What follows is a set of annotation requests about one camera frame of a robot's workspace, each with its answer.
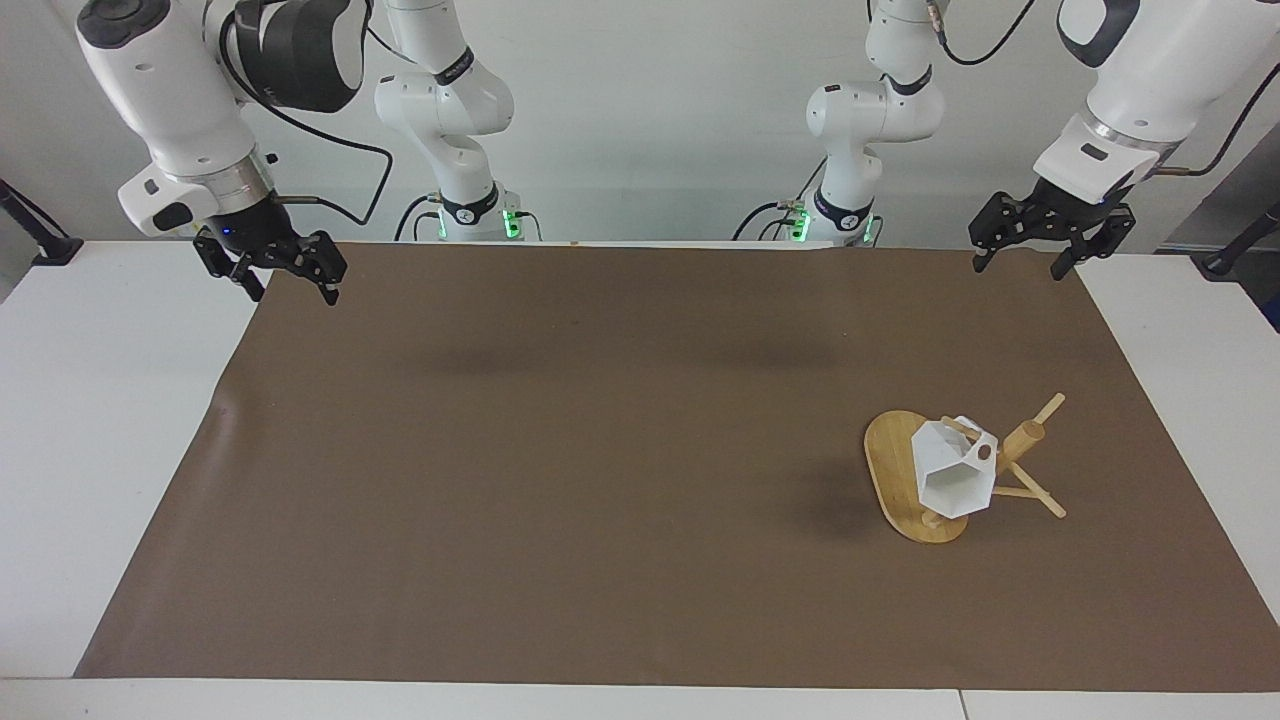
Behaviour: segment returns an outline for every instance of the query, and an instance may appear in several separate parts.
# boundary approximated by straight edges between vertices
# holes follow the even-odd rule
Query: brown table mat
[[[1280,629],[1047,256],[344,252],[335,309],[271,283],[77,676],[1280,691]],[[884,521],[872,418],[1002,433],[1056,391],[1024,465],[1066,520]]]

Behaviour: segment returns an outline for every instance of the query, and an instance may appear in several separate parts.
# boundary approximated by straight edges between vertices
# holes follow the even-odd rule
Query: table
[[[0,680],[0,716],[1280,716],[1280,693],[67,680],[252,315],[195,260],[184,243],[90,243],[0,305],[0,678],[28,678]],[[1184,258],[1117,256],[1082,277],[1280,618],[1280,484],[1266,482],[1280,468],[1280,336],[1236,286],[1204,282]]]

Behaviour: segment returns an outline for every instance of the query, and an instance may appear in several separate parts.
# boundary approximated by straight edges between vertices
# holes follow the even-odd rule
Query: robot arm
[[[507,129],[511,90],[467,46],[452,0],[385,0],[403,53],[426,73],[383,78],[374,95],[378,117],[426,156],[439,183],[445,237],[512,240],[520,199],[495,182],[484,149],[468,136]]]
[[[946,101],[931,82],[933,27],[924,0],[879,0],[867,56],[881,79],[828,85],[809,100],[809,129],[827,149],[823,181],[805,196],[809,237],[840,245],[860,237],[882,173],[868,145],[924,140],[941,126]]]
[[[1034,191],[1024,200],[997,192],[970,223],[978,272],[1000,249],[1033,238],[1070,243],[1053,264],[1056,279],[1115,252],[1134,225],[1125,195],[1160,170],[1265,51],[1280,31],[1280,4],[1064,0],[1057,27],[1098,81],[1036,161]]]
[[[211,13],[214,5],[221,12]],[[369,19],[366,0],[242,0],[234,9],[210,1],[205,15],[219,31],[206,29],[204,38],[170,0],[90,0],[77,18],[90,68],[151,152],[151,165],[119,191],[125,214],[148,236],[202,224],[195,246],[209,273],[230,278],[255,301],[264,292],[256,266],[305,278],[333,305],[347,263],[328,233],[300,236],[278,202],[227,68],[214,60],[223,50],[221,31],[236,24],[229,56],[262,96],[285,106],[338,108],[360,86],[360,73],[334,60],[352,8],[358,41]],[[303,77],[316,70],[315,83],[296,79],[303,69]]]

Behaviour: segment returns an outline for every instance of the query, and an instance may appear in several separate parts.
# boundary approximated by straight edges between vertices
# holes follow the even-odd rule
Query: wooden base
[[[947,520],[920,505],[911,436],[927,421],[923,415],[908,410],[891,410],[872,420],[863,447],[888,524],[915,542],[936,544],[960,537],[969,527],[969,518]]]

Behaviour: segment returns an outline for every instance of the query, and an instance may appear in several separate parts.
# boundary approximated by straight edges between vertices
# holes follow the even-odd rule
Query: wooden rod
[[[1009,465],[1021,460],[1023,455],[1036,447],[1036,443],[1044,439],[1044,425],[1036,420],[1027,420],[1009,433],[1005,442],[1000,443],[1000,456],[996,459],[996,477],[1009,469]]]
[[[1053,497],[1046,492],[1044,488],[1042,488],[1041,484],[1027,473],[1027,470],[1023,470],[1021,465],[1018,462],[1010,462],[1009,469],[1014,471],[1014,477],[1016,477],[1019,482],[1027,486],[1027,489],[1036,495],[1037,500],[1044,503],[1044,507],[1048,507],[1050,512],[1056,515],[1059,519],[1066,518],[1066,509],[1053,500]]]
[[[1061,407],[1064,402],[1066,402],[1065,395],[1062,395],[1061,392],[1055,395],[1053,400],[1048,401],[1048,405],[1041,407],[1041,411],[1036,415],[1034,421],[1043,425],[1044,423],[1048,421],[1050,418],[1053,416],[1053,413],[1057,413],[1057,409]]]
[[[973,442],[982,439],[982,433],[969,425],[965,425],[964,423],[957,421],[955,418],[943,418],[942,424],[972,439]]]
[[[1005,486],[996,486],[992,495],[998,495],[1004,497],[1024,497],[1027,500],[1039,500],[1039,496],[1027,488],[1006,488]]]

